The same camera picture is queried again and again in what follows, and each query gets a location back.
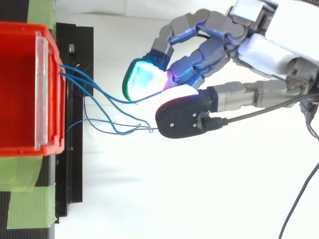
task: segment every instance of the black metal bracket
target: black metal bracket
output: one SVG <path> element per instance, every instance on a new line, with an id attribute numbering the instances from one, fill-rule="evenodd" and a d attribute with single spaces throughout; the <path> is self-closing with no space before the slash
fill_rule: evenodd
<path id="1" fill-rule="evenodd" d="M 94 35 L 92 27 L 56 24 L 56 40 L 63 64 L 76 67 L 93 79 Z M 86 87 L 93 95 L 93 89 Z M 82 202 L 82 123 L 69 132 L 69 126 L 83 118 L 83 92 L 66 82 L 65 150 L 56 156 L 56 212 L 58 217 L 68 215 L 68 205 Z"/>

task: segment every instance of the clear plastic panel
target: clear plastic panel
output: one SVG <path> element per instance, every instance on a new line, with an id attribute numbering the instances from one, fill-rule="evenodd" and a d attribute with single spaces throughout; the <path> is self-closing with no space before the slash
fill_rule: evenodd
<path id="1" fill-rule="evenodd" d="M 35 149 L 48 144 L 48 41 L 36 33 L 35 40 Z"/>

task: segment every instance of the black cable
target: black cable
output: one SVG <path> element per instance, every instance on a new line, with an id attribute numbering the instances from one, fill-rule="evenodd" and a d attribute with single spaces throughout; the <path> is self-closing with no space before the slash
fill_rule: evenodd
<path id="1" fill-rule="evenodd" d="M 210 39 L 210 36 L 207 36 L 207 35 L 205 35 L 205 34 L 200 34 L 200 33 L 199 33 L 197 36 L 206 38 L 207 40 Z"/>
<path id="2" fill-rule="evenodd" d="M 307 124 L 307 129 L 308 129 L 309 133 L 310 133 L 314 138 L 317 138 L 317 137 L 315 136 L 315 134 L 312 132 L 312 130 L 310 129 L 310 127 L 309 127 L 308 124 Z"/>
<path id="3" fill-rule="evenodd" d="M 309 129 L 309 132 L 311 132 L 313 135 L 315 135 L 315 138 L 319 141 L 319 136 L 318 136 L 318 134 L 314 131 L 314 129 L 311 127 L 310 124 L 307 125 L 307 128 Z M 281 238 L 283 237 L 285 228 L 286 228 L 286 226 L 287 226 L 287 223 L 288 223 L 288 221 L 289 221 L 291 215 L 293 214 L 293 212 L 294 212 L 294 210 L 295 210 L 295 208 L 296 208 L 296 206 L 297 206 L 297 204 L 298 204 L 298 202 L 299 202 L 301 196 L 302 196 L 303 193 L 305 192 L 306 187 L 308 186 L 308 183 L 309 183 L 310 180 L 313 178 L 313 176 L 317 173 L 318 169 L 319 169 L 319 163 L 315 166 L 315 168 L 312 170 L 312 172 L 310 173 L 310 175 L 309 175 L 308 178 L 306 179 L 306 181 L 305 181 L 305 183 L 304 183 L 302 189 L 300 190 L 300 192 L 299 192 L 299 194 L 298 194 L 298 196 L 297 196 L 297 198 L 296 198 L 296 200 L 295 200 L 293 206 L 291 207 L 291 209 L 290 209 L 290 211 L 289 211 L 289 213 L 288 213 L 288 216 L 286 217 L 286 220 L 285 220 L 285 222 L 284 222 L 284 224 L 283 224 L 283 227 L 281 228 L 281 231 L 280 231 L 280 234 L 279 234 L 279 239 L 281 239 Z"/>
<path id="4" fill-rule="evenodd" d="M 238 122 L 238 121 L 241 121 L 241 120 L 246 120 L 246 119 L 249 119 L 249 118 L 252 118 L 252 117 L 260 116 L 260 115 L 269 113 L 271 111 L 275 111 L 275 110 L 278 110 L 280 108 L 287 107 L 287 106 L 295 104 L 295 103 L 297 103 L 299 101 L 302 101 L 302 100 L 305 100 L 305 99 L 308 99 L 308 98 L 311 98 L 311 97 L 314 97 L 314 96 L 318 96 L 318 95 L 319 95 L 319 93 L 312 93 L 312 94 L 299 96 L 299 97 L 293 98 L 293 99 L 288 100 L 286 102 L 280 103 L 280 104 L 275 105 L 275 106 L 271 106 L 269 108 L 266 108 L 266 109 L 263 109 L 263 110 L 260 110 L 260 111 L 256 111 L 256 112 L 252 112 L 250 114 L 246 114 L 246 115 L 243 115 L 243 116 L 238 116 L 238 117 L 234 117 L 234 118 L 228 119 L 227 122 L 228 122 L 228 124 L 230 124 L 230 123 Z"/>
<path id="5" fill-rule="evenodd" d="M 312 126 L 309 124 L 309 125 L 307 125 L 307 128 L 309 128 L 309 130 L 312 132 L 313 136 L 319 141 L 319 136 L 316 133 L 316 131 L 312 128 Z"/>

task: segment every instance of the cable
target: cable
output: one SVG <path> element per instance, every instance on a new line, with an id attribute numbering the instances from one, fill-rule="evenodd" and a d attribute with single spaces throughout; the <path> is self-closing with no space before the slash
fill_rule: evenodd
<path id="1" fill-rule="evenodd" d="M 311 127 L 310 124 L 307 125 L 307 128 L 309 129 L 309 132 L 311 132 L 311 134 L 315 135 L 315 138 L 319 141 L 319 136 L 318 136 L 318 134 L 314 131 L 314 129 Z M 305 181 L 305 183 L 304 183 L 302 189 L 300 190 L 300 192 L 299 192 L 299 194 L 298 194 L 298 196 L 297 196 L 297 198 L 296 198 L 296 200 L 295 200 L 295 202 L 294 202 L 292 208 L 290 209 L 290 211 L 289 211 L 289 213 L 288 213 L 288 215 L 287 215 L 287 217 L 286 217 L 286 220 L 285 220 L 285 222 L 284 222 L 284 224 L 283 224 L 283 226 L 282 226 L 282 228 L 281 228 L 281 231 L 280 231 L 280 234 L 279 234 L 279 239 L 282 239 L 283 234 L 284 234 L 284 231 L 285 231 L 285 228 L 286 228 L 286 226 L 287 226 L 287 223 L 288 223 L 288 221 L 289 221 L 291 215 L 293 214 L 293 212 L 294 212 L 294 210 L 295 210 L 295 208 L 296 208 L 296 206 L 297 206 L 297 204 L 298 204 L 298 202 L 299 202 L 301 196 L 302 196 L 303 193 L 305 192 L 306 187 L 308 186 L 310 180 L 311 180 L 311 179 L 313 178 L 313 176 L 317 173 L 318 169 L 319 169 L 319 163 L 318 163 L 318 164 L 315 166 L 315 168 L 312 170 L 312 172 L 310 173 L 310 175 L 309 175 L 308 178 L 306 179 L 306 181 Z"/>
<path id="2" fill-rule="evenodd" d="M 74 80 L 77 80 L 77 81 L 82 82 L 82 83 L 84 83 L 84 84 L 86 84 L 86 85 L 88 85 L 88 86 L 91 86 L 91 87 L 93 87 L 94 89 L 96 89 L 96 90 L 98 90 L 99 92 L 101 92 L 105 97 L 109 97 L 110 99 L 112 99 L 112 100 L 114 100 L 114 101 L 116 101 L 116 102 L 118 102 L 118 103 L 126 104 L 126 105 L 131 105 L 131 104 L 139 103 L 139 102 L 141 102 L 141 101 L 147 100 L 147 99 L 149 99 L 149 98 L 152 98 L 152 97 L 157 96 L 157 95 L 159 95 L 159 94 L 161 94 L 161 93 L 164 92 L 164 91 L 160 91 L 160 92 L 157 92 L 157 93 L 155 93 L 155 94 L 153 94 L 153 95 L 147 96 L 147 97 L 145 97 L 145 98 L 143 98 L 143 99 L 140 99 L 140 100 L 137 100 L 137 101 L 121 101 L 121 100 L 116 99 L 115 97 L 113 97 L 113 96 L 107 94 L 107 93 L 106 93 L 105 91 L 103 91 L 96 83 L 95 83 L 95 84 L 91 84 L 91 83 L 89 83 L 89 82 L 86 81 L 86 80 L 83 80 L 83 79 L 81 79 L 81 78 L 79 78 L 79 77 L 76 77 L 76 76 L 70 75 L 70 74 L 66 74 L 66 73 L 63 73 L 63 72 L 59 72 L 59 74 L 62 75 L 62 76 L 65 76 L 65 77 L 67 77 L 67 76 L 68 76 L 68 77 L 71 77 L 71 78 L 74 79 Z"/>
<path id="3" fill-rule="evenodd" d="M 293 98 L 293 99 L 288 100 L 286 102 L 280 103 L 280 104 L 275 105 L 275 106 L 271 106 L 269 108 L 266 108 L 266 109 L 263 109 L 263 110 L 260 110 L 260 111 L 256 111 L 256 112 L 252 112 L 250 114 L 246 114 L 246 115 L 243 115 L 243 116 L 238 116 L 238 117 L 234 117 L 234 118 L 228 119 L 227 122 L 228 122 L 228 124 L 230 124 L 230 123 L 238 122 L 238 121 L 241 121 L 241 120 L 246 120 L 246 119 L 249 119 L 249 118 L 252 118 L 252 117 L 260 116 L 260 115 L 269 113 L 271 111 L 275 111 L 275 110 L 278 110 L 280 108 L 287 107 L 287 106 L 295 104 L 295 103 L 297 103 L 299 101 L 302 101 L 302 100 L 305 100 L 305 99 L 308 99 L 308 98 L 311 98 L 311 97 L 314 97 L 314 96 L 318 96 L 318 95 L 319 95 L 319 93 L 312 93 L 312 94 L 299 96 L 299 97 Z"/>
<path id="4" fill-rule="evenodd" d="M 308 124 L 307 124 L 307 129 L 308 129 L 309 133 L 310 133 L 314 138 L 317 138 L 317 137 L 315 136 L 315 134 L 312 132 L 312 130 L 310 129 L 310 127 L 309 127 Z"/>
<path id="5" fill-rule="evenodd" d="M 95 104 L 100 108 L 100 110 L 104 113 L 104 115 L 108 118 L 112 128 L 114 129 L 114 131 L 119 134 L 119 135 L 128 135 L 133 133 L 134 131 L 136 131 L 138 128 L 141 127 L 141 124 L 139 124 L 137 127 L 135 127 L 135 129 L 131 129 L 129 131 L 126 132 L 120 132 L 116 129 L 114 123 L 112 122 L 111 118 L 109 117 L 109 115 L 105 112 L 105 110 L 102 108 L 102 106 L 97 102 L 97 100 L 87 91 L 85 90 L 82 86 L 80 86 L 75 80 L 73 80 L 71 77 L 66 77 L 69 81 L 71 81 L 73 84 L 75 84 L 77 87 L 79 87 L 85 94 L 87 94 L 94 102 Z"/>
<path id="6" fill-rule="evenodd" d="M 89 76 L 88 76 L 87 74 L 85 74 L 84 72 L 82 72 L 82 71 L 80 71 L 80 70 L 78 70 L 78 69 L 76 69 L 76 68 L 74 68 L 74 67 L 70 67 L 70 66 L 66 66 L 66 65 L 60 65 L 60 67 L 63 67 L 63 68 L 66 68 L 66 69 L 75 71 L 75 72 L 77 72 L 77 73 L 83 75 L 85 78 L 87 78 L 87 79 L 91 82 L 91 83 L 90 83 L 90 86 L 92 86 L 92 87 L 94 87 L 95 89 L 97 89 L 98 91 L 100 91 L 105 97 L 110 98 L 110 99 L 112 99 L 112 100 L 114 100 L 114 101 L 116 101 L 116 102 L 118 102 L 118 103 L 121 103 L 121 104 L 136 104 L 136 103 L 139 103 L 139 102 L 141 102 L 141 101 L 147 100 L 147 99 L 149 99 L 149 98 L 152 98 L 152 97 L 157 96 L 157 95 L 161 94 L 162 92 L 164 92 L 164 91 L 160 91 L 160 92 L 157 92 L 157 93 L 155 93 L 155 94 L 153 94 L 153 95 L 147 96 L 147 97 L 145 97 L 145 98 L 143 98 L 143 99 L 140 99 L 140 100 L 137 100 L 137 101 L 121 101 L 121 100 L 119 100 L 119 99 L 117 99 L 117 98 L 115 98 L 115 97 L 113 97 L 113 96 L 107 94 L 106 92 L 104 92 L 104 91 L 96 84 L 96 82 L 94 82 L 94 81 L 92 80 L 92 78 L 89 77 Z M 72 76 L 72 77 L 74 77 L 74 79 L 76 79 L 76 80 L 78 80 L 78 81 L 81 81 L 81 82 L 84 82 L 84 81 L 85 81 L 85 80 L 83 80 L 83 79 L 81 79 L 81 78 L 79 78 L 79 77 L 76 77 L 76 76 L 73 76 L 73 75 L 69 75 L 69 74 L 65 74 L 65 73 L 63 73 L 63 72 L 60 72 L 60 75 L 63 75 L 63 76 L 65 76 L 65 77 L 66 77 L 66 76 L 69 76 L 69 77 Z"/>
<path id="7" fill-rule="evenodd" d="M 79 120 L 78 122 L 75 122 L 73 125 L 71 125 L 68 129 L 67 129 L 67 131 L 69 131 L 71 128 L 73 128 L 74 126 L 76 126 L 77 124 L 79 124 L 79 123 L 82 123 L 82 122 L 85 122 L 85 121 L 98 121 L 98 122 L 104 122 L 104 123 L 110 123 L 110 122 L 108 122 L 107 120 L 101 120 L 101 119 L 82 119 L 82 120 Z M 118 125 L 120 125 L 120 126 L 127 126 L 127 127 L 135 127 L 135 126 L 133 126 L 133 125 L 125 125 L 125 124 L 118 124 Z M 139 129 L 137 129 L 137 131 L 139 131 L 139 130 L 148 130 L 149 128 L 147 127 L 147 126 L 142 126 L 142 127 L 144 127 L 144 128 L 139 128 Z M 115 135 L 117 135 L 116 133 L 111 133 L 111 132 L 104 132 L 104 131 L 101 131 L 101 130 L 99 130 L 99 129 L 97 129 L 98 131 L 100 131 L 100 132 L 102 132 L 102 133 L 109 133 L 109 134 L 115 134 Z"/>
<path id="8" fill-rule="evenodd" d="M 100 121 L 100 122 L 105 122 L 105 123 L 110 123 L 110 122 L 109 122 L 109 121 L 106 121 L 106 120 L 100 120 L 100 119 L 90 119 L 90 118 L 88 117 L 87 110 L 86 110 L 85 96 L 86 96 L 86 95 L 85 95 L 85 93 L 84 93 L 83 105 L 84 105 L 84 113 L 85 113 L 86 119 L 83 119 L 83 120 L 80 120 L 80 121 L 74 123 L 73 125 L 71 125 L 71 126 L 68 128 L 67 131 L 69 131 L 72 127 L 74 127 L 75 125 L 77 125 L 77 124 L 79 124 L 79 123 L 81 123 L 81 122 L 83 122 L 83 121 L 88 121 L 88 122 L 90 123 L 90 125 L 91 125 L 94 129 L 96 129 L 97 131 L 99 131 L 99 132 L 117 135 L 117 133 L 102 131 L 102 130 L 100 130 L 99 128 L 97 128 L 97 127 L 92 123 L 92 121 Z M 120 123 L 113 123 L 113 124 L 119 125 L 119 126 L 125 126 L 125 127 L 135 127 L 135 125 L 127 125 L 127 124 L 120 124 Z"/>
<path id="9" fill-rule="evenodd" d="M 82 90 L 82 91 L 86 91 L 82 86 L 80 86 L 78 83 L 76 83 L 75 82 L 75 80 L 73 79 L 73 78 L 78 78 L 78 77 L 75 77 L 75 76 L 72 76 L 72 75 L 70 75 L 70 76 L 65 76 L 68 80 L 71 80 L 73 83 L 75 83 L 76 84 L 76 86 L 78 86 L 78 87 L 80 87 L 80 89 Z M 143 119 L 139 119 L 139 118 L 136 118 L 136 117 L 134 117 L 133 115 L 130 115 L 130 114 L 128 114 L 128 113 L 126 113 L 126 112 L 124 112 L 122 109 L 120 109 L 108 96 L 106 96 L 105 95 L 105 97 L 109 100 L 109 102 L 119 111 L 119 112 L 121 112 L 122 114 L 124 114 L 124 115 L 126 115 L 126 116 L 128 116 L 128 117 L 130 117 L 130 118 L 132 118 L 132 119 L 134 119 L 134 120 L 137 120 L 137 121 L 141 121 L 141 122 L 144 122 L 144 123 L 146 123 L 147 125 L 148 125 L 148 127 L 149 127 L 149 131 L 150 132 L 152 132 L 152 127 L 151 127 L 151 125 L 147 122 L 147 121 L 145 121 L 145 120 L 143 120 Z"/>
<path id="10" fill-rule="evenodd" d="M 316 131 L 314 131 L 314 129 L 312 128 L 312 126 L 310 124 L 307 125 L 307 128 L 309 129 L 309 131 L 312 132 L 312 136 L 315 137 L 318 141 L 319 141 L 319 136 L 316 133 Z"/>
<path id="11" fill-rule="evenodd" d="M 206 38 L 207 40 L 210 39 L 210 36 L 207 36 L 207 35 L 205 35 L 205 34 L 200 34 L 200 33 L 199 33 L 197 36 Z"/>

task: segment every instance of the blue wire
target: blue wire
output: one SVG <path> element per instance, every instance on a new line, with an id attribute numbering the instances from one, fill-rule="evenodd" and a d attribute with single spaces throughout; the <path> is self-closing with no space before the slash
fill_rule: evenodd
<path id="1" fill-rule="evenodd" d="M 71 128 L 73 128 L 74 126 L 76 126 L 77 124 L 79 124 L 79 123 L 82 123 L 82 122 L 85 122 L 85 121 L 98 121 L 98 122 L 104 122 L 104 123 L 110 123 L 109 121 L 107 121 L 107 120 L 101 120 L 101 119 L 89 119 L 89 118 L 87 118 L 87 119 L 82 119 L 82 120 L 79 120 L 78 122 L 76 122 L 76 123 L 74 123 L 73 125 L 71 125 L 68 129 L 67 129 L 67 131 L 69 131 Z M 137 131 L 138 130 L 148 130 L 149 128 L 147 127 L 147 128 L 139 128 L 139 129 L 137 129 Z M 99 129 L 97 129 L 98 131 L 100 131 L 100 132 L 102 132 L 102 133 L 110 133 L 110 134 L 117 134 L 117 133 L 111 133 L 111 132 L 104 132 L 104 131 L 101 131 L 101 130 L 99 130 Z"/>
<path id="2" fill-rule="evenodd" d="M 99 90 L 105 97 L 108 97 L 108 98 L 110 98 L 110 99 L 112 99 L 112 100 L 114 100 L 114 101 L 116 101 L 116 102 L 118 102 L 118 103 L 121 103 L 121 104 L 136 104 L 136 103 L 139 103 L 139 102 L 141 102 L 141 101 L 147 100 L 147 99 L 149 99 L 149 98 L 152 98 L 152 97 L 157 96 L 157 95 L 159 95 L 159 94 L 161 94 L 161 93 L 164 92 L 164 91 L 160 91 L 160 92 L 157 92 L 157 93 L 155 93 L 155 94 L 153 94 L 153 95 L 147 96 L 147 97 L 145 97 L 145 98 L 143 98 L 143 99 L 140 99 L 140 100 L 137 100 L 137 101 L 121 101 L 121 100 L 116 99 L 115 97 L 113 97 L 113 96 L 107 94 L 106 92 L 104 92 L 104 91 L 92 80 L 92 78 L 89 77 L 89 76 L 88 76 L 87 74 L 85 74 L 84 72 L 82 72 L 82 71 L 80 71 L 80 70 L 78 70 L 78 69 L 76 69 L 76 68 L 74 68 L 74 67 L 71 67 L 71 66 L 60 65 L 60 67 L 63 67 L 63 68 L 66 68 L 66 69 L 75 71 L 75 72 L 77 72 L 77 73 L 79 73 L 79 74 L 85 76 L 90 82 L 92 82 L 93 85 L 95 85 L 94 88 L 97 89 L 97 90 Z"/>
<path id="3" fill-rule="evenodd" d="M 90 82 L 88 82 L 88 81 L 86 81 L 86 80 L 83 80 L 82 78 L 73 76 L 73 75 L 71 75 L 71 74 L 66 74 L 66 73 L 63 73 L 63 72 L 61 72 L 61 71 L 59 72 L 59 74 L 60 74 L 61 76 L 65 76 L 65 77 L 67 77 L 67 76 L 68 76 L 68 77 L 71 77 L 71 78 L 73 78 L 74 80 L 77 80 L 77 81 L 79 81 L 79 82 L 82 82 L 82 83 L 84 83 L 84 84 L 90 86 L 90 87 L 93 87 L 93 88 L 97 89 L 95 85 L 91 84 Z"/>
<path id="4" fill-rule="evenodd" d="M 75 77 L 75 76 L 72 76 L 72 75 L 70 75 L 70 76 L 65 76 L 65 77 L 66 77 L 68 80 L 71 80 L 72 82 L 75 82 L 73 79 L 78 78 L 78 77 Z M 134 116 L 132 116 L 132 115 L 130 115 L 130 114 L 124 112 L 123 110 L 121 110 L 121 109 L 108 97 L 107 94 L 105 95 L 105 97 L 109 100 L 109 102 L 110 102 L 119 112 L 121 112 L 122 114 L 124 114 L 124 115 L 126 115 L 126 116 L 128 116 L 128 117 L 130 117 L 130 118 L 132 118 L 132 119 L 134 119 L 134 120 L 137 120 L 137 121 L 141 121 L 141 122 L 146 123 L 146 124 L 148 125 L 148 127 L 149 127 L 149 131 L 150 131 L 150 132 L 153 131 L 151 125 L 150 125 L 146 120 L 136 118 L 136 117 L 134 117 Z"/>
<path id="5" fill-rule="evenodd" d="M 102 106 L 97 102 L 97 100 L 87 91 L 85 90 L 81 85 L 79 85 L 75 80 L 73 80 L 71 77 L 66 77 L 69 81 L 71 81 L 74 85 L 76 85 L 78 88 L 80 88 L 85 94 L 87 94 L 95 103 L 96 105 L 100 108 L 100 110 L 104 113 L 104 115 L 108 118 L 112 128 L 114 129 L 114 131 L 119 134 L 119 135 L 128 135 L 131 134 L 133 132 L 135 132 L 139 127 L 141 127 L 141 124 L 139 124 L 135 129 L 131 129 L 127 132 L 120 132 L 116 129 L 114 123 L 112 122 L 111 118 L 109 117 L 109 115 L 105 112 L 105 110 L 102 108 Z"/>
<path id="6" fill-rule="evenodd" d="M 83 97 L 84 113 L 85 113 L 86 120 L 89 121 L 90 125 L 91 125 L 94 129 L 96 129 L 97 131 L 99 131 L 99 132 L 117 135 L 117 133 L 111 133 L 111 132 L 102 131 L 102 130 L 100 130 L 99 128 L 95 127 L 95 125 L 91 122 L 92 120 L 94 120 L 94 121 L 100 121 L 100 122 L 105 122 L 105 123 L 110 123 L 110 122 L 109 122 L 109 121 L 106 121 L 106 120 L 90 119 L 90 118 L 88 117 L 88 113 L 87 113 L 87 110 L 86 110 L 85 97 L 86 97 L 86 95 L 85 95 L 85 93 L 84 93 L 84 97 Z M 71 125 L 71 126 L 68 128 L 67 131 L 69 131 L 73 126 L 75 126 L 75 125 L 77 125 L 78 123 L 81 123 L 81 122 L 83 122 L 83 120 L 80 120 L 80 121 L 74 123 L 73 125 Z M 120 124 L 120 123 L 113 123 L 113 124 L 116 124 L 116 125 L 119 125 L 119 126 L 126 126 L 126 127 L 135 127 L 134 125 L 126 125 L 126 124 Z"/>

